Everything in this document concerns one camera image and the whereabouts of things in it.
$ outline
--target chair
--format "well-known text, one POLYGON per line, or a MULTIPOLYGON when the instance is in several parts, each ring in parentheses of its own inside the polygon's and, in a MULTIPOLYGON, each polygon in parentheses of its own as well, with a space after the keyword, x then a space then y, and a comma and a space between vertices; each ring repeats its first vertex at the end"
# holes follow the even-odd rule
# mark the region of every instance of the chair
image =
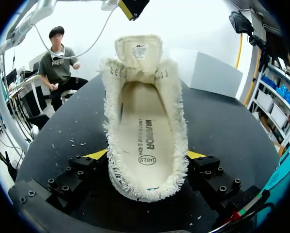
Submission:
POLYGON ((65 97, 69 94, 74 94, 76 91, 74 90, 67 90, 67 91, 64 91, 62 94, 61 94, 61 98, 62 98, 62 102, 64 103, 66 100, 65 100, 65 97))

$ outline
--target computer monitor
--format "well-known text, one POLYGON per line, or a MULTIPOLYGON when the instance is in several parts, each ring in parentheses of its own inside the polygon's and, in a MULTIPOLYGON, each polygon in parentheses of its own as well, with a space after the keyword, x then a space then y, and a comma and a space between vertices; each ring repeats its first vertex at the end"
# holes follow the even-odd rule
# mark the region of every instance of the computer monitor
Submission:
POLYGON ((6 80, 7 80, 7 85, 9 86, 12 82, 14 82, 17 79, 17 70, 14 69, 13 71, 11 71, 7 76, 6 76, 6 80))
POLYGON ((37 72, 38 72, 38 69, 39 69, 39 61, 36 62, 36 63, 33 65, 33 72, 34 72, 34 73, 37 73, 37 72))

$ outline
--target blue storage bin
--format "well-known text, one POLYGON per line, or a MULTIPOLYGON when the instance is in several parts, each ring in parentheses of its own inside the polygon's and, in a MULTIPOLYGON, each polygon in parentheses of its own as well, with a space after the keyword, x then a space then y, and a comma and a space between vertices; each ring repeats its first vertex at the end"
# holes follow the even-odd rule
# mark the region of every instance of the blue storage bin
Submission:
POLYGON ((263 80, 266 84, 268 84, 270 87, 272 87, 274 90, 276 89, 276 84, 271 79, 269 79, 267 76, 263 75, 261 77, 261 80, 263 80))
POLYGON ((284 99, 290 104, 290 92, 287 91, 284 95, 284 99))
POLYGON ((285 95, 284 90, 282 90, 281 88, 278 88, 278 87, 276 87, 275 90, 280 96, 282 96, 284 98, 284 95, 285 95))

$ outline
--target white wall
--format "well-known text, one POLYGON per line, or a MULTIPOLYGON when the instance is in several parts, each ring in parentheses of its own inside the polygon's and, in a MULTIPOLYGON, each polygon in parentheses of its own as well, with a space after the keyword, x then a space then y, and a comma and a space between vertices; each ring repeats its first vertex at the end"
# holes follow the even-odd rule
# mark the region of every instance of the white wall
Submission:
MULTIPOLYGON (((58 25, 65 28, 63 44, 80 53, 100 33, 109 14, 100 9, 101 2, 58 2, 54 13, 37 24, 50 46, 49 31, 58 25)), ((152 0, 136 21, 128 21, 120 9, 111 16, 100 40, 79 58, 81 69, 73 75, 92 79, 97 75, 101 58, 115 56, 114 41, 131 34, 157 34, 164 48, 198 50, 235 66, 240 37, 228 20, 237 10, 226 0, 152 0)), ((45 51, 35 28, 16 47, 15 67, 28 66, 45 51)), ((11 71, 14 49, 6 52, 6 72, 11 71)))

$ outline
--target storage bin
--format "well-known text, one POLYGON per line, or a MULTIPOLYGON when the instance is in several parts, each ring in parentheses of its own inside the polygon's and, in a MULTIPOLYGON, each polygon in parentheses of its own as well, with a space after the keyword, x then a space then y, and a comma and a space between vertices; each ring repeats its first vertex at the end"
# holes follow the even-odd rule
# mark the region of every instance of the storage bin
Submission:
POLYGON ((285 92, 284 92, 284 90, 282 90, 281 88, 276 88, 276 92, 280 95, 280 96, 282 96, 283 98, 284 98, 284 95, 285 95, 285 92))
POLYGON ((284 95, 284 99, 290 104, 290 92, 287 91, 284 95))
POLYGON ((261 77, 261 80, 263 80, 266 84, 268 84, 270 87, 272 87, 274 90, 276 89, 276 84, 274 81, 269 79, 267 76, 263 75, 261 77))
POLYGON ((274 101, 270 96, 267 96, 261 90, 258 90, 257 102, 269 113, 274 101))
POLYGON ((278 125, 279 128, 282 128, 286 121, 288 120, 287 116, 282 112, 282 110, 276 105, 273 105, 273 109, 270 114, 275 121, 275 123, 278 125))

